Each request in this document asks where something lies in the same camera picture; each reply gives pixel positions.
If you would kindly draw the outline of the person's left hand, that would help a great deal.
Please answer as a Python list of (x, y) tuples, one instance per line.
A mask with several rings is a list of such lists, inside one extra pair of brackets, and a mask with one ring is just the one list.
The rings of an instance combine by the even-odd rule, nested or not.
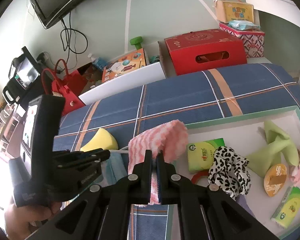
[(31, 224), (43, 220), (50, 220), (60, 211), (62, 203), (52, 202), (50, 207), (30, 205), (16, 207), (14, 201), (4, 211), (5, 229), (8, 239), (26, 239), (36, 230)]

